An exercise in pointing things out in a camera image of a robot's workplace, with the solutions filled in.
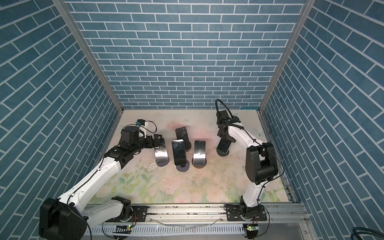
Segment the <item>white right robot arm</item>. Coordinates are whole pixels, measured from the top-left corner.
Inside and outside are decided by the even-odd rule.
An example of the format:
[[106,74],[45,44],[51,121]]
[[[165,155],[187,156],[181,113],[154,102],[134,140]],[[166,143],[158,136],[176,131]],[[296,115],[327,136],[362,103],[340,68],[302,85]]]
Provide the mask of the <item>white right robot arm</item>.
[[263,211],[260,197],[266,184],[279,173],[275,148],[271,143],[257,140],[243,127],[240,119],[228,111],[218,111],[216,116],[218,137],[221,138],[218,155],[227,156],[232,143],[239,143],[246,150],[245,172],[249,182],[238,209],[244,219],[255,218]]

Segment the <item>phone with reflective screen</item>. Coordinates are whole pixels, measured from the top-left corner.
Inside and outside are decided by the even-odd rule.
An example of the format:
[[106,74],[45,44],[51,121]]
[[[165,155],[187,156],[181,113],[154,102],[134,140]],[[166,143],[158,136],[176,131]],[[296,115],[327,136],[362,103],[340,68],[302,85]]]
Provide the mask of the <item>phone with reflective screen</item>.
[[166,143],[165,140],[163,139],[161,145],[159,148],[155,149],[155,161],[156,162],[166,162],[170,161],[167,148],[166,148]]
[[194,143],[194,154],[192,163],[207,163],[206,158],[206,141],[196,140]]

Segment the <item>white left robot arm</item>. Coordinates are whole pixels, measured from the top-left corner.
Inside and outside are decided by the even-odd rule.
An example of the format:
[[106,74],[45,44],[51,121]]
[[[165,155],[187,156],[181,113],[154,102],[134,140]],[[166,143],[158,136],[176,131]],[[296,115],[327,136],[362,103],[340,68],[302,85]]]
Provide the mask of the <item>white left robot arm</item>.
[[46,199],[40,207],[39,235],[47,240],[80,240],[108,220],[135,223],[137,216],[129,199],[115,196],[107,203],[86,210],[91,198],[134,155],[143,149],[156,149],[165,142],[162,135],[148,135],[146,128],[127,126],[119,143],[107,151],[96,167],[71,189],[56,199]]

